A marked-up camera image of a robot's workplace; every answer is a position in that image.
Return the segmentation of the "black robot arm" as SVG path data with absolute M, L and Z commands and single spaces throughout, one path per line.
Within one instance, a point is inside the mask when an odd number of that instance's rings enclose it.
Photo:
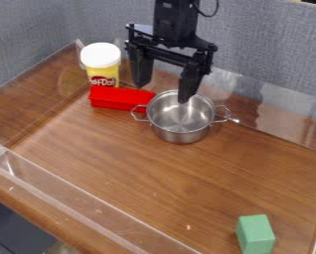
M 219 47 L 197 36 L 199 16 L 212 18 L 200 9 L 201 0 L 156 0 L 152 25 L 129 23 L 125 41 L 137 87 L 152 81 L 154 61 L 180 66 L 179 101 L 197 94 L 203 78 L 212 72 Z

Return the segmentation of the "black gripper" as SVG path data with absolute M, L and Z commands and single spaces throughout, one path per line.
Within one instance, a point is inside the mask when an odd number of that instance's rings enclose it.
M 179 102 L 187 103 L 199 91 L 205 73 L 212 71 L 213 56 L 219 47 L 197 35 L 177 42 L 160 38 L 153 33 L 152 25 L 129 23 L 126 29 L 129 39 L 125 44 L 136 86 L 142 87 L 152 81 L 156 60 L 184 67 L 180 78 Z M 175 48 L 193 49 L 199 56 L 183 55 L 173 51 Z

